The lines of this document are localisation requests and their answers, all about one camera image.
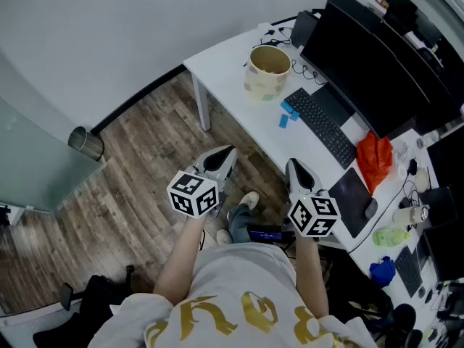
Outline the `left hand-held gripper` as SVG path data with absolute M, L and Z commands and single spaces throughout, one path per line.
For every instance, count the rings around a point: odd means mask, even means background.
M 171 207 L 190 218 L 212 212 L 217 217 L 225 199 L 225 183 L 238 158 L 232 145 L 219 146 L 201 154 L 197 164 L 179 170 L 167 186 Z

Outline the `cream patterned bucket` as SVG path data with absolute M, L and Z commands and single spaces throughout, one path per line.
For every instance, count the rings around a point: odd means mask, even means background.
M 282 75 L 269 75 L 260 71 L 265 68 L 288 70 Z M 244 88 L 260 101 L 271 101 L 281 93 L 291 70 L 291 60 L 281 49 L 262 45 L 251 50 L 246 64 Z

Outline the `person's right forearm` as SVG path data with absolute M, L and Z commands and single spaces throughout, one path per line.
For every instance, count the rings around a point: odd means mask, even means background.
M 313 238 L 300 235 L 296 237 L 296 288 L 316 318 L 329 315 L 318 245 Z

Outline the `dark mouse pad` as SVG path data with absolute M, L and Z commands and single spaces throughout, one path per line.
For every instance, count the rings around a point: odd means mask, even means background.
M 338 204 L 345 227 L 356 238 L 369 221 L 364 217 L 364 209 L 372 196 L 365 184 L 351 167 L 328 192 Z

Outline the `black device with blue screen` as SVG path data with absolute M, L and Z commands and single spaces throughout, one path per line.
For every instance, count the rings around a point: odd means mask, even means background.
M 248 225 L 247 232 L 252 241 L 266 244 L 292 244 L 296 239 L 293 231 L 284 231 L 276 225 Z

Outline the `person's leg in jeans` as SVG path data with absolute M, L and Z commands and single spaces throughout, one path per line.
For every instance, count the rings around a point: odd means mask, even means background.
M 254 225 L 254 217 L 246 204 L 239 204 L 228 212 L 228 231 L 234 243 L 251 241 L 247 230 L 249 225 Z

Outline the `green drink bottle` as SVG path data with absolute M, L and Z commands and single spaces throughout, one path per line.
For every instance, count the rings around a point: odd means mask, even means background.
M 378 229 L 373 233 L 373 242 L 378 247 L 396 247 L 399 246 L 403 241 L 408 240 L 411 237 L 408 232 L 402 226 L 388 226 Z

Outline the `white flask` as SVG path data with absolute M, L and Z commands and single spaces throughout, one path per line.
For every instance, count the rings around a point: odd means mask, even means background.
M 395 225 L 415 225 L 428 219 L 429 206 L 399 208 L 394 211 L 392 220 Z

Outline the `person's white printed shirt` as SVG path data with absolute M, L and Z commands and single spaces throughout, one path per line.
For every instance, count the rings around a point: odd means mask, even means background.
M 296 273 L 276 246 L 229 244 L 202 250 L 188 296 L 171 304 L 133 294 L 88 348 L 376 348 L 360 318 L 315 318 Z

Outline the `large curved black monitor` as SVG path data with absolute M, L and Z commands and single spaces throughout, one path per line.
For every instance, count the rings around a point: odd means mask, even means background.
M 460 115 L 424 58 L 362 5 L 327 3 L 302 51 L 378 137 L 423 135 Z

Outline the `black office chair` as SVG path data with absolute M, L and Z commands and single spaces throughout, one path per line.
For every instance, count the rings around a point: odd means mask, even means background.
M 374 342 L 385 348 L 419 348 L 423 333 L 415 329 L 416 311 L 410 304 L 394 306 L 347 255 L 331 258 L 328 282 L 329 311 L 341 322 L 361 318 Z
M 86 289 L 75 293 L 64 283 L 60 290 L 60 303 L 66 311 L 71 302 L 79 299 L 80 309 L 64 324 L 48 331 L 33 334 L 37 348 L 88 348 L 94 334 L 112 317 L 110 307 L 120 305 L 132 294 L 131 281 L 135 268 L 126 267 L 124 283 L 115 283 L 102 275 L 91 276 Z

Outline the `metal trash can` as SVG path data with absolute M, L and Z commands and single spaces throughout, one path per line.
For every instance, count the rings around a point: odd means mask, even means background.
M 95 161 L 99 161 L 104 153 L 104 142 L 102 139 L 88 132 L 82 126 L 75 128 L 71 132 L 68 138 L 68 146 Z

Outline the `small black keyboard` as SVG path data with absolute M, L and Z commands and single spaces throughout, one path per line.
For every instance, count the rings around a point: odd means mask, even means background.
M 416 255 L 416 252 L 412 253 L 405 246 L 394 261 L 396 271 L 410 297 L 415 295 L 423 283 Z

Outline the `black desktop computer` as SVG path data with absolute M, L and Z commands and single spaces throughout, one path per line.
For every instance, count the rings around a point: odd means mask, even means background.
M 298 13 L 294 22 L 294 27 L 291 30 L 291 44 L 298 49 L 300 46 L 305 47 L 308 42 L 319 18 L 307 10 Z

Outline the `frosted glass panel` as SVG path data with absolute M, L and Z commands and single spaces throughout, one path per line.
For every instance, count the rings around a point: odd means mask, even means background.
M 0 98 L 1 203 L 52 212 L 100 167 Z

